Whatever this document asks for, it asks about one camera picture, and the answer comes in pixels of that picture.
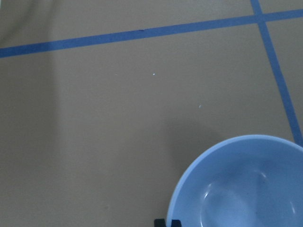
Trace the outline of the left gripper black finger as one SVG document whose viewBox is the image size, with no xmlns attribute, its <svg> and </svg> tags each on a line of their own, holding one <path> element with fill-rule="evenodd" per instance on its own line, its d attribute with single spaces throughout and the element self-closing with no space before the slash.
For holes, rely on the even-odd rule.
<svg viewBox="0 0 303 227">
<path fill-rule="evenodd" d="M 165 227 L 165 219 L 163 218 L 155 219 L 154 227 Z"/>
</svg>

